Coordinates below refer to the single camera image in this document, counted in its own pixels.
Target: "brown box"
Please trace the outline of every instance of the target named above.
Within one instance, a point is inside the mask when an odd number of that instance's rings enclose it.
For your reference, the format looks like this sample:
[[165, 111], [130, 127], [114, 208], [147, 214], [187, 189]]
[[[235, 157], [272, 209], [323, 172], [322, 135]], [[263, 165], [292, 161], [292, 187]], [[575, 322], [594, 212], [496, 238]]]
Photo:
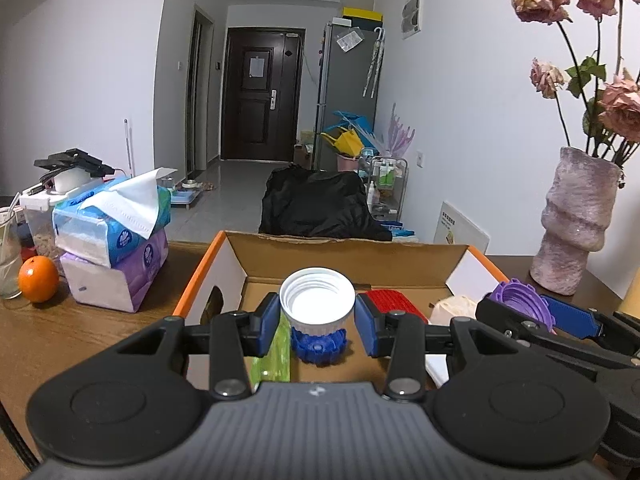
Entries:
[[311, 169], [311, 154], [304, 144], [297, 144], [293, 147], [293, 163], [306, 170]]
[[[178, 302], [174, 314], [187, 325], [199, 324], [216, 312], [255, 310], [268, 292], [305, 267], [328, 267], [345, 275], [357, 292], [392, 288], [402, 292], [426, 317], [430, 305], [455, 294], [479, 299], [506, 277], [483, 254], [469, 246], [395, 244], [370, 240], [270, 237], [219, 232]], [[386, 359], [369, 358], [353, 322], [339, 364], [317, 367], [291, 359], [291, 381], [370, 381], [381, 387]], [[192, 356], [188, 379], [208, 387], [208, 356]]]

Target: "blue bottle cap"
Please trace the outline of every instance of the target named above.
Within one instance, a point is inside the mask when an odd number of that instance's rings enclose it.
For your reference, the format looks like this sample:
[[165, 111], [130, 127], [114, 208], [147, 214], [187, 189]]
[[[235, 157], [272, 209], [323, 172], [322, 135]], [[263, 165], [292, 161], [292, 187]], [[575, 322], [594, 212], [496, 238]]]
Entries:
[[291, 348], [304, 363], [334, 364], [346, 346], [347, 331], [343, 328], [327, 335], [308, 335], [291, 329]]

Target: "green bottle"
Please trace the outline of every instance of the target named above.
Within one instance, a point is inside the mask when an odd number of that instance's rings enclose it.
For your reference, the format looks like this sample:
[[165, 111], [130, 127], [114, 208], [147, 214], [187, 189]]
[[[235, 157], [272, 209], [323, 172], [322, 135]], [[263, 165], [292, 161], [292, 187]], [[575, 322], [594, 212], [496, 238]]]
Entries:
[[254, 357], [251, 363], [249, 380], [252, 389], [260, 381], [288, 383], [290, 378], [291, 326], [289, 320], [280, 311], [280, 323], [271, 342], [269, 353], [265, 357]]

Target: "purple tissue pack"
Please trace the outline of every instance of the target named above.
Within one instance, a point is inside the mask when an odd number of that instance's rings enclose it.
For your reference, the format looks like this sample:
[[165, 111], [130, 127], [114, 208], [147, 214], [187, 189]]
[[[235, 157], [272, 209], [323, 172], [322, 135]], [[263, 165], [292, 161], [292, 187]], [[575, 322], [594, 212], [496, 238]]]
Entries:
[[168, 254], [169, 244], [161, 229], [114, 267], [92, 264], [70, 253], [60, 262], [78, 303], [137, 312]]

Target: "purple bottle cap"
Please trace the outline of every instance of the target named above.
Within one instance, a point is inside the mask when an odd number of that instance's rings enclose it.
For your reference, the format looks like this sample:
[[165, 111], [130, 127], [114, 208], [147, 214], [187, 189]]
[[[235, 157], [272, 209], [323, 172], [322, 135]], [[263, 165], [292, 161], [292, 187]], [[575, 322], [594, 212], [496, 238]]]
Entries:
[[502, 282], [489, 296], [490, 300], [503, 303], [525, 316], [543, 323], [549, 332], [556, 324], [556, 319], [549, 311], [549, 305], [541, 298], [531, 285], [520, 283], [515, 278], [510, 282]]

